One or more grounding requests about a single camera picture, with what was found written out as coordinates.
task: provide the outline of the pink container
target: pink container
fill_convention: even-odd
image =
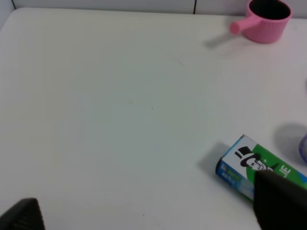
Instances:
[[[259,5],[257,1],[260,0],[253,0],[248,3],[246,18],[232,22],[229,30],[233,34],[243,32],[248,39],[254,42],[276,42],[282,36],[292,16],[292,10],[281,1],[276,0],[274,2],[277,4],[277,7]]]

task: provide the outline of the black plastic part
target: black plastic part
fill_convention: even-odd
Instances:
[[[0,217],[0,230],[45,230],[37,199],[22,199]]]
[[[254,14],[271,20],[281,20],[290,16],[290,8],[278,0],[253,0],[249,8]]]
[[[307,190],[269,170],[255,173],[254,211],[262,230],[304,229]]]
[[[217,162],[216,167],[215,167],[215,173],[217,173],[217,171],[219,170],[219,167],[220,167],[220,164],[221,164],[221,162],[222,162],[222,159],[223,159],[223,157],[221,157],[221,158],[219,159],[219,161]]]

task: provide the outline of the cardboard box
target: cardboard box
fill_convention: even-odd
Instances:
[[[245,135],[216,165],[216,174],[251,200],[254,198],[254,176],[257,170],[274,171],[307,188],[307,177]]]

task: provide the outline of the white table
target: white table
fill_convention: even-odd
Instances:
[[[214,175],[247,134],[302,173],[307,21],[259,45],[233,17],[21,9],[0,33],[0,212],[47,230],[258,230]]]

